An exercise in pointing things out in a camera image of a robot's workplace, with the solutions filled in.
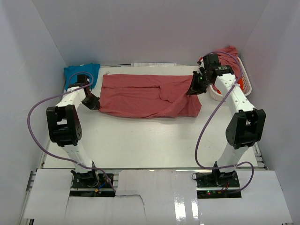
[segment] blue fabric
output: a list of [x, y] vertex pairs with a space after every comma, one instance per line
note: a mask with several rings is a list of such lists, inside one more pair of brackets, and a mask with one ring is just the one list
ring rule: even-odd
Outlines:
[[66, 81], [67, 81], [65, 89], [67, 90], [68, 86], [70, 84], [73, 84], [73, 83], [77, 82], [77, 76], [76, 75], [71, 78], [70, 82], [69, 82], [69, 78], [73, 74], [75, 74], [77, 72], [82, 72], [82, 71], [89, 72], [94, 76], [94, 82], [91, 86], [91, 88], [93, 89], [95, 87], [96, 83], [97, 83], [99, 69], [100, 69], [100, 64], [93, 64], [93, 63], [86, 64], [86, 65], [83, 65], [83, 66], [70, 66], [70, 67], [64, 68], [65, 77], [66, 77]]

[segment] basket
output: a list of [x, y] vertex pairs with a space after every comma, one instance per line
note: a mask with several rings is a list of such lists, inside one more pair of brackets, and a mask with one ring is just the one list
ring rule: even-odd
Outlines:
[[[247, 96], [247, 95], [249, 95], [249, 94], [251, 93], [252, 87], [251, 87], [251, 84], [250, 84], [250, 81], [249, 81], [247, 72], [246, 72], [246, 70], [245, 70], [245, 67], [244, 67], [242, 61], [240, 60], [239, 57], [237, 57], [237, 58], [238, 58], [238, 60], [239, 60], [239, 62], [240, 62], [240, 65], [241, 65], [241, 67], [242, 67], [242, 70], [243, 70], [243, 76], [242, 76], [242, 79], [243, 79], [243, 87], [244, 87], [243, 93], [244, 93], [245, 96]], [[209, 93], [210, 93], [210, 96], [211, 96], [214, 100], [222, 101], [223, 96], [222, 96], [221, 94], [217, 93], [217, 92], [213, 89], [212, 85], [210, 85], [210, 86], [208, 87], [208, 91], [209, 91]]]

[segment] red fabric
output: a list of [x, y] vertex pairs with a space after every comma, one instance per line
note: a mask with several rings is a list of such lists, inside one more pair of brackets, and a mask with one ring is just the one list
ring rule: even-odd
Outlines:
[[198, 96], [187, 96], [192, 76], [103, 75], [100, 111], [129, 118], [198, 116]]
[[[238, 54], [239, 54], [237, 48], [232, 45], [230, 45], [226, 48], [219, 48], [216, 51], [226, 52], [226, 53], [233, 55], [234, 57], [238, 57]], [[219, 57], [219, 61], [220, 61], [221, 65], [230, 65], [234, 71], [235, 77], [238, 78], [240, 76], [240, 67], [235, 62], [235, 60], [233, 58], [231, 58], [230, 56], [223, 54], [223, 53], [218, 53], [217, 55]], [[242, 90], [244, 90], [242, 79], [239, 80], [238, 84], [240, 84], [240, 88]], [[219, 94], [221, 94], [221, 92], [214, 85], [213, 85], [213, 88], [214, 88], [214, 90], [217, 90]]]

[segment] folded red shirt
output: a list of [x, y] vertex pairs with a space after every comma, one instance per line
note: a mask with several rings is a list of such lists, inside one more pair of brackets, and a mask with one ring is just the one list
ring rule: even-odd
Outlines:
[[103, 75], [100, 111], [128, 118], [198, 116], [198, 96], [187, 96], [192, 76]]

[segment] gray wall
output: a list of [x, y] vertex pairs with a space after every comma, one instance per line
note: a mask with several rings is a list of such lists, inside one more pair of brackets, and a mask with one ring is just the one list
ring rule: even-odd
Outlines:
[[293, 222], [300, 225], [300, 4], [271, 0], [242, 50], [249, 99], [267, 113], [259, 146], [275, 169]]
[[[0, 224], [16, 225], [30, 171], [41, 157], [26, 126], [27, 113], [37, 101], [62, 91], [65, 63], [31, 0], [0, 0], [0, 31]], [[44, 145], [49, 104], [32, 117]]]
[[32, 0], [68, 65], [194, 65], [243, 48], [268, 0]]

